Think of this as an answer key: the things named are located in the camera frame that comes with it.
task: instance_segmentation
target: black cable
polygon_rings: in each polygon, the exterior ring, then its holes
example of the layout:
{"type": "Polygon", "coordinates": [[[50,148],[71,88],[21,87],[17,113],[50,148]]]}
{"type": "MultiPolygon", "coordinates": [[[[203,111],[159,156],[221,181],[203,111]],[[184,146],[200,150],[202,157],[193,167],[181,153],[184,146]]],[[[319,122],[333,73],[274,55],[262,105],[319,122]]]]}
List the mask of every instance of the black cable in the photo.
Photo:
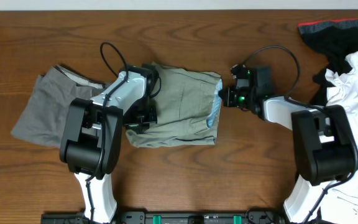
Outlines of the black cable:
{"type": "Polygon", "coordinates": [[[259,52],[263,51],[263,50],[268,50],[268,49],[282,49],[284,50],[286,53],[290,54],[291,57],[294,59],[295,61],[295,64],[296,64],[296,69],[298,71],[298,74],[296,76],[296,80],[294,81],[292,87],[290,88],[290,90],[286,93],[286,95],[288,96],[289,94],[292,93],[292,91],[295,89],[295,86],[298,84],[299,82],[299,78],[300,78],[300,66],[299,66],[299,62],[298,62],[298,59],[296,59],[295,55],[290,51],[288,50],[286,47],[283,47],[283,46],[280,46],[280,45],[271,45],[271,46],[266,46],[266,47],[262,47],[261,49],[255,51],[254,53],[252,53],[250,56],[248,56],[247,59],[244,60],[244,65],[247,67],[247,62],[252,59],[253,57],[255,57],[255,55],[257,55],[259,52]]]}
{"type": "MultiPolygon", "coordinates": [[[[284,94],[284,100],[293,104],[296,104],[298,106],[304,106],[305,108],[311,108],[311,109],[315,109],[318,110],[320,112],[322,112],[323,114],[325,114],[327,117],[330,117],[338,126],[342,128],[342,123],[336,121],[336,118],[334,116],[332,116],[331,114],[329,114],[328,111],[324,110],[323,108],[319,107],[319,106],[315,106],[315,105],[310,105],[308,103],[301,103],[299,101],[293,100],[289,97],[289,95],[292,93],[292,91],[295,89],[295,86],[298,84],[299,82],[299,78],[301,75],[300,72],[300,65],[298,62],[298,59],[296,59],[295,55],[288,50],[287,48],[283,47],[283,46],[279,46],[279,45],[271,45],[271,46],[267,46],[267,47],[262,47],[261,49],[255,51],[254,53],[252,53],[247,59],[244,60],[244,65],[247,67],[247,62],[253,58],[255,55],[257,55],[259,52],[263,51],[263,50],[267,50],[267,49],[282,49],[285,52],[287,52],[288,54],[291,55],[291,57],[294,59],[295,64],[296,64],[296,69],[297,69],[297,74],[296,74],[296,79],[292,85],[292,87],[290,88],[290,90],[288,90],[285,94],[284,94]]],[[[358,164],[358,150],[357,150],[357,146],[356,143],[354,141],[352,141],[353,136],[352,134],[348,134],[348,138],[351,144],[351,147],[353,149],[353,154],[355,155],[355,166],[354,166],[354,170],[353,172],[351,172],[351,174],[344,180],[341,180],[335,184],[331,184],[328,185],[324,188],[323,192],[321,193],[321,195],[319,196],[319,198],[317,199],[316,203],[313,205],[313,208],[309,211],[308,215],[306,216],[306,218],[303,220],[303,224],[308,223],[310,217],[312,216],[312,214],[314,213],[314,211],[318,208],[319,204],[321,203],[321,201],[323,200],[324,196],[328,193],[328,190],[334,187],[337,187],[341,184],[345,184],[346,182],[348,182],[350,179],[353,178],[354,174],[356,173],[358,167],[356,166],[356,164],[358,164]]]]}
{"type": "Polygon", "coordinates": [[[91,204],[91,218],[88,220],[88,223],[90,223],[93,221],[94,205],[91,194],[91,182],[89,181],[86,182],[86,192],[88,193],[89,204],[91,204]]]}
{"type": "Polygon", "coordinates": [[[109,45],[111,46],[116,52],[117,54],[120,56],[121,60],[122,60],[122,63],[124,64],[124,69],[125,69],[125,72],[126,72],[126,75],[124,77],[124,79],[118,83],[118,85],[116,85],[112,90],[110,90],[109,93],[107,93],[105,96],[104,96],[104,100],[103,100],[103,105],[102,105],[102,116],[103,116],[103,121],[101,123],[102,125],[102,142],[101,142],[101,152],[100,152],[100,156],[99,156],[99,160],[98,160],[98,165],[96,165],[96,169],[95,171],[93,172],[93,174],[87,178],[85,181],[86,181],[86,188],[87,188],[87,191],[88,191],[88,200],[91,204],[91,218],[90,218],[90,221],[92,222],[93,221],[93,213],[94,213],[94,207],[93,207],[93,201],[92,201],[92,194],[91,194],[91,180],[94,179],[95,175],[100,171],[101,169],[101,164],[102,164],[102,161],[103,161],[103,156],[104,156],[104,152],[105,152],[105,147],[106,147],[106,120],[107,120],[107,116],[106,116],[106,105],[107,105],[107,102],[109,101],[110,99],[110,96],[120,87],[122,86],[122,84],[124,84],[126,81],[128,81],[128,77],[129,77],[129,71],[128,71],[128,64],[127,62],[125,61],[125,58],[124,56],[122,55],[122,53],[118,50],[118,48],[110,43],[110,42],[103,42],[101,45],[100,45],[100,54],[104,60],[104,62],[106,63],[107,67],[110,69],[110,71],[113,72],[113,74],[115,74],[115,76],[118,77],[117,73],[110,67],[110,65],[107,63],[106,59],[104,58],[104,55],[103,55],[103,46],[104,45],[109,45]]]}
{"type": "Polygon", "coordinates": [[[158,77],[158,79],[160,80],[160,88],[153,95],[150,95],[150,99],[156,97],[160,93],[160,90],[161,90],[161,77],[158,77]]]}

